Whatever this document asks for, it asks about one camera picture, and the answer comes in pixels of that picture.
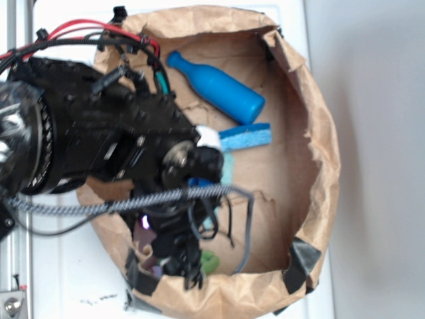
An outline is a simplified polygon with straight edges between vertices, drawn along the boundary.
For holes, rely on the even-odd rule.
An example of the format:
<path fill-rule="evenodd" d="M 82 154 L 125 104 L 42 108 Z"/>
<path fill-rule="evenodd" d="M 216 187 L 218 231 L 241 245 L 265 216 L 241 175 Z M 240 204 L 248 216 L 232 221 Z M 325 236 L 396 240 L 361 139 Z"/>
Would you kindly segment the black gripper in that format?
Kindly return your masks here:
<path fill-rule="evenodd" d="M 138 209 L 132 235 L 139 252 L 147 255 L 141 269 L 154 278 L 180 276 L 186 290 L 202 288 L 200 241 L 212 240 L 218 233 L 218 205 L 218 197 L 207 197 Z"/>

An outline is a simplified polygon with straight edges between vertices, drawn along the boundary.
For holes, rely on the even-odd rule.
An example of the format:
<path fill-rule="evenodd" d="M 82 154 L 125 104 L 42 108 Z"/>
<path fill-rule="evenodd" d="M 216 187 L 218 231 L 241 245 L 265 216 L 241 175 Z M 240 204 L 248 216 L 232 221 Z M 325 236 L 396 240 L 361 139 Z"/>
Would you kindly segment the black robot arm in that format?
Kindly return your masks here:
<path fill-rule="evenodd" d="M 160 89 L 140 73 L 109 74 L 81 63 L 30 58 L 1 84 L 1 236 L 16 225 L 17 195 L 62 193 L 94 177 L 131 180 L 133 203 L 108 211 L 147 215 L 165 273 L 201 286 L 200 226 L 218 195 L 197 195 L 218 183 L 223 155 L 200 135 Z"/>

